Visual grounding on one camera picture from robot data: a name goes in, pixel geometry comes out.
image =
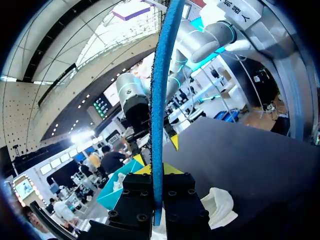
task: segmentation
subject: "white shirt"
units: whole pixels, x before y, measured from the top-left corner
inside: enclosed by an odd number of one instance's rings
[[[66,221],[71,221],[75,218],[74,213],[68,208],[64,201],[57,201],[53,205],[53,209],[59,217],[63,217]]]

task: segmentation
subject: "blue abrasive belt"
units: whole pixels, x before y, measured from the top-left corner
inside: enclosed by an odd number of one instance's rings
[[[180,26],[185,0],[172,0],[155,50],[151,77],[150,139],[155,203],[154,225],[159,226],[163,202],[163,128],[170,60]]]

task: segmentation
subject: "blue bin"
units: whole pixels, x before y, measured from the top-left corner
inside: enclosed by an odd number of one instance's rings
[[[106,185],[100,192],[97,198],[97,202],[108,210],[114,209],[123,190],[123,188],[121,188],[117,191],[114,191],[114,182],[118,181],[118,173],[123,173],[127,175],[128,173],[135,173],[143,167],[144,166],[142,166],[139,162],[133,159],[131,162],[115,171],[113,176],[109,179],[109,181],[106,183]]]

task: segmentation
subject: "cable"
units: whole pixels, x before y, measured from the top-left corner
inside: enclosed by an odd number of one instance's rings
[[[202,67],[200,67],[200,68],[201,68],[201,70],[203,71],[203,73],[204,73],[204,75],[206,76],[206,78],[211,82],[211,84],[212,84],[212,85],[215,87],[215,89],[218,91],[218,93],[219,93],[219,95],[220,95],[220,98],[222,99],[222,102],[223,102],[223,104],[224,104],[224,107],[226,108],[227,112],[228,112],[229,115],[231,116],[233,122],[236,123],[236,120],[235,120],[234,116],[231,114],[231,111],[230,111],[230,109],[229,109],[226,101],[225,101],[224,98],[222,97],[221,92],[219,91],[219,89],[217,88],[217,86],[215,85],[215,83],[210,79],[210,77],[209,77],[208,74],[205,72],[205,70],[204,70]]]
[[[230,53],[230,54],[234,54],[236,57],[243,57],[242,59],[240,59],[240,58],[234,58],[234,57],[232,57],[232,56],[230,56],[230,55],[228,55],[228,54],[226,54],[225,52],[227,52],[227,53]],[[238,61],[238,62],[244,62],[245,60],[247,60],[247,57],[246,56],[242,56],[242,55],[237,55],[237,54],[235,54],[235,53],[233,53],[233,52],[231,52],[231,51],[224,51],[224,52],[214,52],[215,54],[218,54],[218,55],[223,55],[223,56],[226,56],[226,57],[228,57],[228,58],[230,58],[230,59],[232,59],[232,60],[235,60],[235,61]]]
[[[193,93],[192,93],[192,91],[191,91],[189,78],[187,78],[187,75],[186,75],[186,73],[185,73],[185,68],[184,68],[184,67],[182,67],[182,73],[183,73],[183,76],[184,76],[185,80],[186,80],[187,83],[188,83],[189,93],[190,93],[190,95],[191,95],[191,111],[190,111],[190,113],[188,114],[188,117],[186,118],[186,119],[188,119],[188,120],[190,121],[190,117],[191,117],[191,114],[193,113],[193,109],[194,109],[194,106],[195,106],[195,103],[194,103],[194,95],[193,95]]]

